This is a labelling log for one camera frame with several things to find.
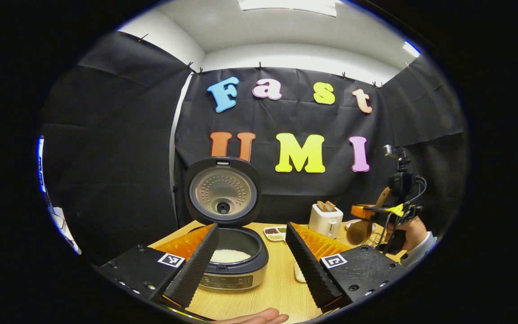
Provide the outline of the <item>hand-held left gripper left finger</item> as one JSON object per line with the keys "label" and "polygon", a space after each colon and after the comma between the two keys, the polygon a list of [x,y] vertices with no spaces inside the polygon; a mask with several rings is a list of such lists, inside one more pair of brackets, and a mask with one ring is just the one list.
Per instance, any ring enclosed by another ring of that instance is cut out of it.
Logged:
{"label": "hand-held left gripper left finger", "polygon": [[214,223],[156,248],[136,245],[93,268],[134,297],[181,310],[189,307],[218,242]]}

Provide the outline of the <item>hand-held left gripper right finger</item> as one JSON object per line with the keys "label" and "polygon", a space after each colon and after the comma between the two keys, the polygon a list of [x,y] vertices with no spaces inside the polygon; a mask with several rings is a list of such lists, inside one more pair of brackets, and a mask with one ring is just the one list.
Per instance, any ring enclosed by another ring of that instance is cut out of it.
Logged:
{"label": "hand-held left gripper right finger", "polygon": [[286,244],[322,311],[361,304],[411,270],[372,246],[349,247],[292,222]]}

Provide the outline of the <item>wooden spoon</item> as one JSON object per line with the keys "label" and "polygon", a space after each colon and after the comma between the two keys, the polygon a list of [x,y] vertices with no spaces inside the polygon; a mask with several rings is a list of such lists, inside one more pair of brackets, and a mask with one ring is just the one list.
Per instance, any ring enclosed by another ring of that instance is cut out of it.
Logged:
{"label": "wooden spoon", "polygon": [[350,244],[359,245],[366,241],[372,232],[372,222],[363,220],[349,227],[347,230],[347,240]]}

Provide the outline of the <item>metal wire chopstick holder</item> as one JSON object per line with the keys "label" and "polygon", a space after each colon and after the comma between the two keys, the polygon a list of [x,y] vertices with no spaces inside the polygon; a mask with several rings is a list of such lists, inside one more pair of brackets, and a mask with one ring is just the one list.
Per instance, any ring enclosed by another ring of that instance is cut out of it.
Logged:
{"label": "metal wire chopstick holder", "polygon": [[360,245],[368,245],[368,246],[372,246],[372,248],[376,248],[378,245],[385,244],[385,243],[386,243],[386,239],[385,239],[384,235],[382,236],[382,232],[374,231],[369,236],[369,238],[366,241],[362,242]]}

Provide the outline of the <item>white rice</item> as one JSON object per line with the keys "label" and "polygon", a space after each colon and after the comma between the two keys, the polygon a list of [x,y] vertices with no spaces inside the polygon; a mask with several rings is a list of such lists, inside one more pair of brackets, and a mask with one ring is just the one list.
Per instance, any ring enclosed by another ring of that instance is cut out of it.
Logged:
{"label": "white rice", "polygon": [[212,254],[210,263],[237,263],[246,261],[250,258],[251,255],[246,252],[233,249],[218,249]]}

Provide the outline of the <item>dark silver rice cooker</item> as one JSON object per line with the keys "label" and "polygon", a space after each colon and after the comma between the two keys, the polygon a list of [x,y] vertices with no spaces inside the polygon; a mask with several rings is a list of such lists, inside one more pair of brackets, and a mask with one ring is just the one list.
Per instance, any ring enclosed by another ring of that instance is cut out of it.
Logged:
{"label": "dark silver rice cooker", "polygon": [[218,224],[218,249],[246,252],[251,258],[237,263],[208,263],[202,288],[244,291],[263,283],[269,253],[255,230],[262,193],[259,173],[236,157],[208,157],[192,164],[184,178],[184,197],[189,215],[201,225]]}

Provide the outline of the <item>white toaster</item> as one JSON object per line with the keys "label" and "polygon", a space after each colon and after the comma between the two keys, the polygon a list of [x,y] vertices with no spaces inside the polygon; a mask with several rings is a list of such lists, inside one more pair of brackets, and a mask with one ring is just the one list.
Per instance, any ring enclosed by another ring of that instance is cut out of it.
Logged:
{"label": "white toaster", "polygon": [[336,239],[343,221],[343,212],[336,208],[335,212],[322,212],[317,203],[312,205],[308,228],[315,232]]}

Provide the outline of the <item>divided dish with beans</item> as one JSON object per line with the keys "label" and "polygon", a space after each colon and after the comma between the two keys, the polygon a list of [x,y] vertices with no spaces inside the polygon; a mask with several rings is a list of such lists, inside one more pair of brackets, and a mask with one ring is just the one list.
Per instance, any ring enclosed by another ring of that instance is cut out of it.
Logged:
{"label": "divided dish with beans", "polygon": [[263,228],[263,233],[267,240],[271,242],[286,241],[286,225],[285,226],[267,226]]}

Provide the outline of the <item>black backdrop cloth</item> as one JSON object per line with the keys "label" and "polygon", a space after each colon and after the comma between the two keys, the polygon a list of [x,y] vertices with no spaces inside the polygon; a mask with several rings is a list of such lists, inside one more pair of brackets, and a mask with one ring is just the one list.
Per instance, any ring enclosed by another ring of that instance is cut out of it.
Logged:
{"label": "black backdrop cloth", "polygon": [[103,264],[192,221],[186,172],[214,132],[240,133],[259,173],[258,223],[306,224],[329,200],[374,203],[403,148],[424,177],[435,236],[458,214],[468,174],[466,123],[444,80],[415,60],[382,88],[298,68],[191,73],[173,55],[115,31],[57,80],[43,107],[43,178],[84,257]]}

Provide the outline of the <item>large ceiling light panel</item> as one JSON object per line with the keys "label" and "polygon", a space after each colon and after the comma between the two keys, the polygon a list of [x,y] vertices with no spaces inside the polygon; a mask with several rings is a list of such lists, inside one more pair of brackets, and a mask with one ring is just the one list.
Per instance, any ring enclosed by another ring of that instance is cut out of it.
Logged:
{"label": "large ceiling light panel", "polygon": [[337,17],[335,0],[237,0],[243,11],[289,9]]}

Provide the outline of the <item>blue white wall poster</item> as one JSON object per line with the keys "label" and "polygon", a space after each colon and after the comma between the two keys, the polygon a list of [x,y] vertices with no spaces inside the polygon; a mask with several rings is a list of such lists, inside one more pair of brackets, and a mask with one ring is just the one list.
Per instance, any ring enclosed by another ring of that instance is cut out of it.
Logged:
{"label": "blue white wall poster", "polygon": [[39,139],[37,140],[37,146],[36,146],[36,156],[37,156],[37,174],[38,174],[38,181],[39,181],[39,187],[41,192],[47,193],[46,186],[45,186],[45,178],[43,174],[43,148],[45,144],[45,137],[43,135],[39,136]]}

